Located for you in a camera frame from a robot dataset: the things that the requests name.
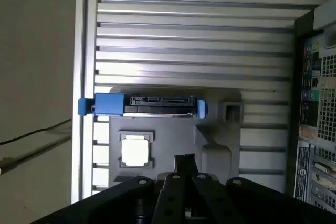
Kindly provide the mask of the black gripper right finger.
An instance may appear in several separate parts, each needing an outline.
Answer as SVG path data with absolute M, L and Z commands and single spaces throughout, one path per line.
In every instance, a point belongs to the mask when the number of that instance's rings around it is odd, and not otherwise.
M 251 180 L 221 184 L 198 171 L 194 154 L 185 155 L 185 172 L 195 190 L 186 223 L 335 223 L 335 214 Z

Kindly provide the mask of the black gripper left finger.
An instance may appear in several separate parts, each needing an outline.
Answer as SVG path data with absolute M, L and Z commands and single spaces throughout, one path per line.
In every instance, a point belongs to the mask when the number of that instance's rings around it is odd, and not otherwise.
M 175 155 L 174 171 L 155 180 L 127 179 L 36 223 L 183 223 L 187 156 Z

